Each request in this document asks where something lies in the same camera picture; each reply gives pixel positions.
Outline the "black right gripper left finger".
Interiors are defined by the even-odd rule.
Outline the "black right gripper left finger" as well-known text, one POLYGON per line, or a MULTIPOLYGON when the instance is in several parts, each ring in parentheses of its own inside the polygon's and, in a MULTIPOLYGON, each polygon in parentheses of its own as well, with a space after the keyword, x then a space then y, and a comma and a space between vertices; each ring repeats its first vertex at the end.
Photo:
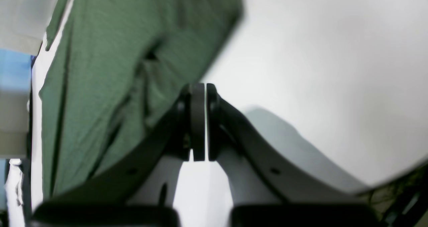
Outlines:
POLYGON ((41 204, 31 227, 180 227, 173 209, 183 162, 205 160, 205 86, 186 85, 120 162, 41 204))

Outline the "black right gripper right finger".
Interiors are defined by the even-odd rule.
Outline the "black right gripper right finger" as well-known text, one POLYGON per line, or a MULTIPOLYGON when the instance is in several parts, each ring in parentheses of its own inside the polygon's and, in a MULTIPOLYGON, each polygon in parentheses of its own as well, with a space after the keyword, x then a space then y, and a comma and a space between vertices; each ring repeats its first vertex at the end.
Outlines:
POLYGON ((206 86, 208 158, 226 173, 230 227, 377 227, 357 198, 282 157, 239 110, 206 86))

